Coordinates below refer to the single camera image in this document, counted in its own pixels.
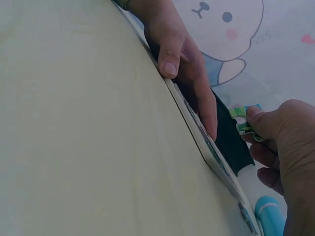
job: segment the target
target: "pink heart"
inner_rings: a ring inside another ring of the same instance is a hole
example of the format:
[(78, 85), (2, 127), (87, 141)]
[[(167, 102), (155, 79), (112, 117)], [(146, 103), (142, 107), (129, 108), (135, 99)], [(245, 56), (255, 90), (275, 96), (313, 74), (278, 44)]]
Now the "pink heart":
[(315, 44), (315, 39), (313, 39), (309, 34), (303, 35), (301, 41), (306, 44)]

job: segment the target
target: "blue cartoon clothing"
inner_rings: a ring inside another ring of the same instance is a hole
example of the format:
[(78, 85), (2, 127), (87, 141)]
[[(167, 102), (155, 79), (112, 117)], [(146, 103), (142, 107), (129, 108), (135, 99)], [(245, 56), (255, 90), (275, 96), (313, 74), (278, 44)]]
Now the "blue cartoon clothing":
[(208, 80), (211, 87), (219, 85), (219, 75), (223, 66), (223, 61), (213, 59), (206, 54), (202, 54), (205, 61)]

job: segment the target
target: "light blue object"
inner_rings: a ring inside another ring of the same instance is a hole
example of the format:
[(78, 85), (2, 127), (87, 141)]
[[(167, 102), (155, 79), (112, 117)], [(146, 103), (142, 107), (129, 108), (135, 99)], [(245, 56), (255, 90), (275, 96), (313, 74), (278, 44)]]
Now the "light blue object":
[(255, 206), (255, 216), (261, 222), (265, 236), (284, 234), (285, 220), (280, 214), (276, 199), (269, 196), (259, 198)]

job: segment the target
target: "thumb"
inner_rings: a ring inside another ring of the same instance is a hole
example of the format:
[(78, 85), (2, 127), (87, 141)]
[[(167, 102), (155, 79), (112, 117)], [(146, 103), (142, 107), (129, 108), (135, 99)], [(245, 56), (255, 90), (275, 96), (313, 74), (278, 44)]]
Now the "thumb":
[(178, 73), (184, 40), (176, 34), (162, 38), (158, 55), (158, 69), (162, 76), (174, 79)]
[(276, 111), (264, 112), (257, 106), (247, 109), (247, 122), (254, 131), (265, 139), (274, 139), (278, 129)]

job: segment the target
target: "pink cheek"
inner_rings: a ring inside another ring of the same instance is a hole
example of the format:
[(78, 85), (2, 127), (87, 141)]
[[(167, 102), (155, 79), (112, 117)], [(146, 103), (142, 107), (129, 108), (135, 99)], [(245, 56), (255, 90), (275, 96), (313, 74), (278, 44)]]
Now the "pink cheek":
[(229, 28), (225, 31), (225, 36), (227, 39), (234, 41), (237, 39), (237, 32), (234, 29)]

